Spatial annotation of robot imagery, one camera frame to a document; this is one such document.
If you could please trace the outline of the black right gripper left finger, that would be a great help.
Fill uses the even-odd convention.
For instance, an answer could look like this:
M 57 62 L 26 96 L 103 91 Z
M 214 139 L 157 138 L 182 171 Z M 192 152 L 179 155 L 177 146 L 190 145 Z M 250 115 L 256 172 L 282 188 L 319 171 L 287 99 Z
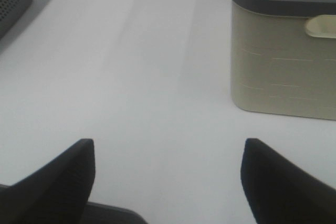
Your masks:
M 79 223 L 95 171 L 92 139 L 81 139 L 42 168 L 1 190 L 1 223 Z

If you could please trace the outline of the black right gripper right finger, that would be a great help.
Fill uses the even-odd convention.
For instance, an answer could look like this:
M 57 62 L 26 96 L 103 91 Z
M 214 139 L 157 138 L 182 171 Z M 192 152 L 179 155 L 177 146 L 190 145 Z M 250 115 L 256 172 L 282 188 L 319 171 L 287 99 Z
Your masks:
M 335 189 L 257 138 L 245 142 L 240 179 L 257 223 L 335 223 Z

